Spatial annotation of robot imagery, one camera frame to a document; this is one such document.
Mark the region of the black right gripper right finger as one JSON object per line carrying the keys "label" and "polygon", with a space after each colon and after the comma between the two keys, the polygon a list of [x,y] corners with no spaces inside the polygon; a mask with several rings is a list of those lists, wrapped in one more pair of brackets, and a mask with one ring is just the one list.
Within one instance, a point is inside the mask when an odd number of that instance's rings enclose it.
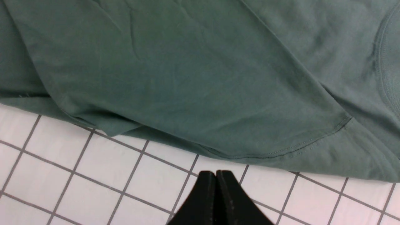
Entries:
{"label": "black right gripper right finger", "polygon": [[273,225],[245,193],[234,174],[228,170],[216,172],[216,225]]}

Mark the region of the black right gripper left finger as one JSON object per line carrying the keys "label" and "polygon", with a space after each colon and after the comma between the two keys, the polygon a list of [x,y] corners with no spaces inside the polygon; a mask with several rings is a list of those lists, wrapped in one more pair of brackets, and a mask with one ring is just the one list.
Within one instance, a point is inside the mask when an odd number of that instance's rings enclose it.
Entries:
{"label": "black right gripper left finger", "polygon": [[214,197],[216,176],[201,171],[190,194],[168,223],[169,225],[212,225],[214,223]]}

